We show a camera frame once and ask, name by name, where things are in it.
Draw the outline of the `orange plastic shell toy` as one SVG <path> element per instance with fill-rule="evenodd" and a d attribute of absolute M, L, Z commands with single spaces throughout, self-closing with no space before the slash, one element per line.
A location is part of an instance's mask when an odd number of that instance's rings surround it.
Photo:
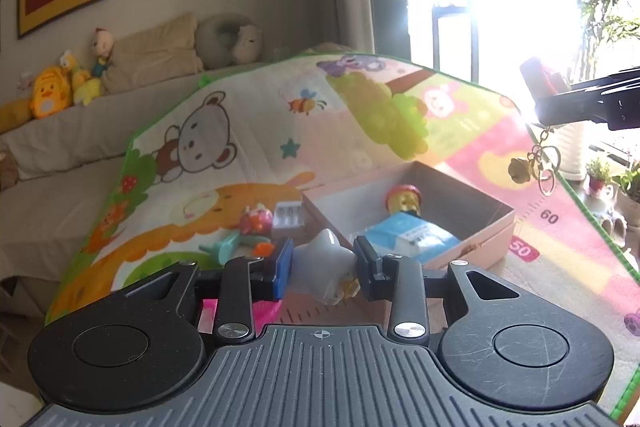
<path fill-rule="evenodd" d="M 256 258 L 258 257 L 267 258 L 273 253 L 275 249 L 276 249 L 276 246 L 274 246 L 271 243 L 268 243 L 268 242 L 258 243 L 254 246 L 252 250 L 252 255 Z"/>

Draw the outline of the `teal plastic crank handle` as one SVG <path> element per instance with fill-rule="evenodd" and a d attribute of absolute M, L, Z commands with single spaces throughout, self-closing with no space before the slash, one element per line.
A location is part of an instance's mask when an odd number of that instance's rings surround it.
<path fill-rule="evenodd" d="M 208 254 L 218 265 L 224 265 L 241 246 L 256 247 L 262 243 L 270 244 L 271 239 L 266 236 L 242 234 L 239 230 L 234 230 L 220 241 L 198 246 L 198 250 Z"/>

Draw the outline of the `pink plastic strainer basket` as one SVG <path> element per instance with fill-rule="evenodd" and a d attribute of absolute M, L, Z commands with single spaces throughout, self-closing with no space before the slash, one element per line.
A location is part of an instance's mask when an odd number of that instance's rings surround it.
<path fill-rule="evenodd" d="M 259 334 L 262 329 L 271 323 L 276 323 L 281 311 L 281 301 L 257 301 L 249 306 L 247 303 L 239 305 L 229 305 L 222 307 L 222 317 L 229 321 L 230 319 L 240 319 L 242 323 L 247 325 L 248 308 L 252 308 L 254 320 L 254 331 Z M 198 319 L 196 328 L 202 334 L 213 334 L 216 332 L 215 320 L 218 317 L 219 301 L 216 299 L 204 299 L 202 303 L 201 315 Z"/>

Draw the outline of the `blue white tissue pack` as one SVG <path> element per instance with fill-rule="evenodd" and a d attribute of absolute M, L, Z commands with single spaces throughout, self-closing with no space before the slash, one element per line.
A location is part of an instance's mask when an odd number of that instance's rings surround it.
<path fill-rule="evenodd" d="M 430 221 L 398 212 L 362 235 L 381 255 L 398 255 L 418 259 L 422 265 L 460 244 L 459 239 Z"/>

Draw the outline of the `pink cat figure toy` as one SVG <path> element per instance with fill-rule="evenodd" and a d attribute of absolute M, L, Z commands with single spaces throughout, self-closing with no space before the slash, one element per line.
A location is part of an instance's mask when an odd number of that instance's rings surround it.
<path fill-rule="evenodd" d="M 273 224 L 273 213 L 261 202 L 253 207 L 246 207 L 239 221 L 240 233 L 243 235 L 269 236 Z"/>

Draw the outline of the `white battery charger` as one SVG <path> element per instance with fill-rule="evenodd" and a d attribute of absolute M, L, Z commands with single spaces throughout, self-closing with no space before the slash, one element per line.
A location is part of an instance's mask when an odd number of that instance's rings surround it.
<path fill-rule="evenodd" d="M 278 202 L 272 213 L 271 237 L 292 237 L 299 239 L 306 233 L 303 203 L 300 200 L 293 202 Z"/>

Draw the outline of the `grey star shaped toy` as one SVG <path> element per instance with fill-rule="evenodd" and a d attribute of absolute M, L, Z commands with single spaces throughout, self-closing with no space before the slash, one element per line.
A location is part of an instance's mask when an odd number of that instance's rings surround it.
<path fill-rule="evenodd" d="M 331 230 L 323 229 L 308 244 L 294 248 L 288 287 L 322 305 L 336 306 L 360 289 L 356 255 Z"/>

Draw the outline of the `red yellow round toy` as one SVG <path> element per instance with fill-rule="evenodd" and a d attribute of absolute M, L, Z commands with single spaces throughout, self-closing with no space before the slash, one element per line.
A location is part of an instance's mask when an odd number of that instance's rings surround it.
<path fill-rule="evenodd" d="M 385 196 L 385 208 L 394 215 L 398 212 L 421 217 L 422 195 L 419 189 L 411 184 L 393 186 Z"/>

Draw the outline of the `gold keychain with bell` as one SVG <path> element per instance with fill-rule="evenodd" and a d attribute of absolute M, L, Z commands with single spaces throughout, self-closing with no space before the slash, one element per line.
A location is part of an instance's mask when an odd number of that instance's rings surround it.
<path fill-rule="evenodd" d="M 553 132 L 552 128 L 544 128 L 526 155 L 513 157 L 508 167 L 514 183 L 535 182 L 544 197 L 550 197 L 555 190 L 562 159 L 559 147 L 550 142 Z"/>

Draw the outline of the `potted plant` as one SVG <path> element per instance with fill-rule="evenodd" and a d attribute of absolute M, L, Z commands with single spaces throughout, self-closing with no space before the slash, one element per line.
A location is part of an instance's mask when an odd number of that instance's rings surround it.
<path fill-rule="evenodd" d="M 610 185 L 611 166 L 601 157 L 593 158 L 588 162 L 587 176 L 589 195 L 599 198 Z"/>

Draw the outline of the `pink cardboard box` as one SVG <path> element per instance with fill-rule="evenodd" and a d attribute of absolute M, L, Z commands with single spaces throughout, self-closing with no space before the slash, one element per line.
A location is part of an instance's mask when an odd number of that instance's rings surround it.
<path fill-rule="evenodd" d="M 489 268 L 514 231 L 512 207 L 416 161 L 316 187 L 304 202 L 344 246 L 362 236 L 379 256 L 409 257 L 426 269 L 456 259 Z"/>

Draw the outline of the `colourful cartoon play mat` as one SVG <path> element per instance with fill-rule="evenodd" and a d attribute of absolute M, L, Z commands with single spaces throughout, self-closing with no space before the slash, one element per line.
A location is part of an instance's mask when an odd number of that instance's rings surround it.
<path fill-rule="evenodd" d="M 510 98 L 387 57 L 309 53 L 184 80 L 131 137 L 122 172 L 47 314 L 55 321 L 202 246 L 246 208 L 302 202 L 306 229 L 352 239 L 415 185 L 423 217 L 462 256 L 497 267 L 611 339 L 601 398 L 615 418 L 639 394 L 639 275 L 565 181 L 542 194 L 508 171 L 537 132 Z"/>

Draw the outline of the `beige covered sofa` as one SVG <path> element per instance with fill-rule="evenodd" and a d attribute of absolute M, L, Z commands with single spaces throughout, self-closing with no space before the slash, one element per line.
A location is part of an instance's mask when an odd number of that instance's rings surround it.
<path fill-rule="evenodd" d="M 100 98 L 1 140 L 1 308 L 53 322 L 173 262 L 201 258 L 312 176 L 283 152 L 306 58 Z"/>

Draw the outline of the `beige pillow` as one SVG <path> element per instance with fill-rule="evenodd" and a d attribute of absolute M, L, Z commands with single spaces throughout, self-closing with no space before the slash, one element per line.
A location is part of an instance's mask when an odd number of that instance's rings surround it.
<path fill-rule="evenodd" d="M 122 93 L 168 79 L 195 75 L 204 66 L 195 51 L 198 19 L 193 13 L 137 32 L 114 43 L 102 74 L 109 94 Z"/>

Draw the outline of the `grey neck pillow plush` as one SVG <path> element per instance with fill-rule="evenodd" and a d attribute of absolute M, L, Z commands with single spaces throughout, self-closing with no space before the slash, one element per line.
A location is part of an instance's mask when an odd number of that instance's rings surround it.
<path fill-rule="evenodd" d="M 195 51 L 206 70 L 253 64 L 262 55 L 262 30 L 244 15 L 214 15 L 198 24 Z"/>

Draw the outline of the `small yellow plush toy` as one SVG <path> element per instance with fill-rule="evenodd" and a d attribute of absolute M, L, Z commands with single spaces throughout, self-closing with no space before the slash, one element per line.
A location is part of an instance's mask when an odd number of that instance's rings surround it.
<path fill-rule="evenodd" d="M 88 69 L 81 67 L 70 50 L 66 50 L 58 62 L 63 74 L 72 86 L 75 105 L 88 106 L 96 98 L 101 98 L 104 95 L 102 80 L 91 75 Z"/>

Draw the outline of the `yellow duck plush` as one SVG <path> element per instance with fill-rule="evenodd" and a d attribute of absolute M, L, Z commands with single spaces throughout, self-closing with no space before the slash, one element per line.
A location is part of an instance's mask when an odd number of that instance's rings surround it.
<path fill-rule="evenodd" d="M 72 86 L 60 66 L 46 68 L 32 83 L 32 116 L 46 118 L 72 105 Z"/>

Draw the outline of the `doll with green clothes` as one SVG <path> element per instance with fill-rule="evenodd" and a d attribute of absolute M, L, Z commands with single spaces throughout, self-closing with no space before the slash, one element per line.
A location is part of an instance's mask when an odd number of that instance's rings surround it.
<path fill-rule="evenodd" d="M 94 55 L 94 65 L 91 69 L 93 77 L 100 78 L 106 71 L 108 64 L 110 64 L 113 46 L 113 35 L 105 28 L 96 28 L 91 45 Z"/>

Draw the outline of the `long yellow plush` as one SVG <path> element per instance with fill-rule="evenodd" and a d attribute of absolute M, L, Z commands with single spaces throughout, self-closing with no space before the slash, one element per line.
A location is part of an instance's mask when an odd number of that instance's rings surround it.
<path fill-rule="evenodd" d="M 0 107 L 0 133 L 12 131 L 32 120 L 32 102 L 19 98 Z"/>

